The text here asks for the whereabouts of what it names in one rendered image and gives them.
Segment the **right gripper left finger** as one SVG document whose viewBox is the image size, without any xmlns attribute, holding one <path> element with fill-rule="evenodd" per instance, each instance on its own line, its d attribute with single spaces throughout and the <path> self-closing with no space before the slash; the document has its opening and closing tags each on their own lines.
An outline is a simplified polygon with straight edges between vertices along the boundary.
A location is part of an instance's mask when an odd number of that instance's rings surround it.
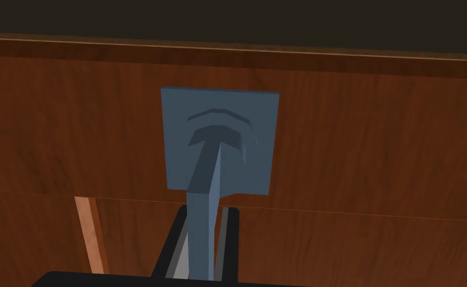
<svg viewBox="0 0 467 287">
<path fill-rule="evenodd" d="M 152 271 L 153 278 L 189 278 L 187 206 L 179 207 Z"/>
</svg>

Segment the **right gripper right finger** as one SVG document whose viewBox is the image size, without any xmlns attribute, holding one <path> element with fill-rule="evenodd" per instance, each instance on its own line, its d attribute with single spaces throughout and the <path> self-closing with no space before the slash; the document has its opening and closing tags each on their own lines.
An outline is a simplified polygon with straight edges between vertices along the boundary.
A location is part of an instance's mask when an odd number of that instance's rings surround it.
<svg viewBox="0 0 467 287">
<path fill-rule="evenodd" d="M 222 207 L 221 225 L 215 260 L 214 280 L 238 282 L 240 213 L 234 207 Z"/>
</svg>

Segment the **blue-grey door handle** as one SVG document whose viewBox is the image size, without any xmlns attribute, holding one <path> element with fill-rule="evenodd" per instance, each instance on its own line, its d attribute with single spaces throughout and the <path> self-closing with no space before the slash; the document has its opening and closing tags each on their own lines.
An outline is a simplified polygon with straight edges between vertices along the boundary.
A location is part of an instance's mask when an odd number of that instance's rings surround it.
<svg viewBox="0 0 467 287">
<path fill-rule="evenodd" d="M 168 189 L 186 191 L 189 278 L 214 278 L 219 200 L 268 194 L 279 94 L 161 89 Z"/>
</svg>

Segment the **brown wooden door leaf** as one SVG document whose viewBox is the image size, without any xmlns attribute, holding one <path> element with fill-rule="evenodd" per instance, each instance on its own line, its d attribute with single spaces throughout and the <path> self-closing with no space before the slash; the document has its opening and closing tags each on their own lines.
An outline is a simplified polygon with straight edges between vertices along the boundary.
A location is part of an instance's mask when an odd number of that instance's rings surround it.
<svg viewBox="0 0 467 287">
<path fill-rule="evenodd" d="M 150 276 L 185 202 L 161 89 L 279 94 L 239 280 L 467 287 L 467 60 L 193 42 L 0 38 L 0 287 Z"/>
</svg>

